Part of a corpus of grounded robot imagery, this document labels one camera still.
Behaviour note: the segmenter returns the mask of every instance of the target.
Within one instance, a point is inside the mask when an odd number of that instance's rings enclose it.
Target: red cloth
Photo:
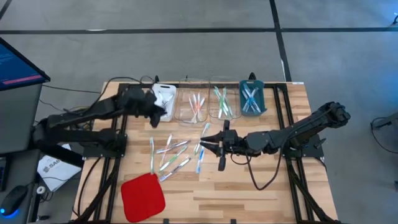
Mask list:
[[[124,214],[129,222],[143,221],[166,206],[156,174],[144,174],[121,186]]]

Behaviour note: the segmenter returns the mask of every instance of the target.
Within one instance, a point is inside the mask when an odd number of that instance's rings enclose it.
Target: computer monitor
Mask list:
[[[0,91],[49,81],[50,77],[0,38]]]

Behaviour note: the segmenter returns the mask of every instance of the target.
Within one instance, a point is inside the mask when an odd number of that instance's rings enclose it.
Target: blue plastic container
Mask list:
[[[242,91],[244,90],[243,84],[246,83],[249,87],[250,90],[255,89],[255,87],[258,87],[260,91],[257,91],[256,94],[254,94],[254,99],[257,103],[257,105],[260,107],[260,113],[258,111],[253,111],[251,108],[248,109],[248,111],[243,111],[243,106],[246,104],[246,99],[243,96]],[[241,105],[241,112],[243,116],[260,116],[264,112],[266,112],[266,102],[264,101],[264,82],[260,80],[242,80],[239,82],[239,99],[240,99],[240,105]]]

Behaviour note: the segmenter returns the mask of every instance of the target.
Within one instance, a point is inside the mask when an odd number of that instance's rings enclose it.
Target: concrete floor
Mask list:
[[[398,12],[393,0],[276,0],[282,28],[386,27]],[[13,0],[0,30],[273,27],[267,0]],[[255,72],[283,81],[275,34],[2,35],[52,77],[53,86],[100,91],[114,76],[158,75],[161,80]],[[397,223],[398,155],[383,151],[369,122],[398,110],[398,32],[283,33],[292,80],[305,82],[313,110],[339,101],[352,118],[322,136],[331,191],[346,223]],[[58,106],[89,105],[96,95],[44,88]],[[57,113],[39,105],[37,118]],[[393,130],[380,133],[394,150]],[[70,218],[78,181],[43,203],[44,223]]]

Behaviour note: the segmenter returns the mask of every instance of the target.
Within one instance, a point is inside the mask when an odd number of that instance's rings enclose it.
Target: transparent bin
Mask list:
[[[178,85],[177,105],[175,108],[174,118],[185,124],[203,125],[204,121],[207,119],[208,111],[208,81],[184,78],[183,80],[180,80]],[[197,110],[195,105],[198,105],[202,101],[203,104],[201,105],[200,110]]]
[[[226,76],[210,78],[208,114],[212,123],[223,124],[226,119],[232,121],[241,116],[238,81]]]

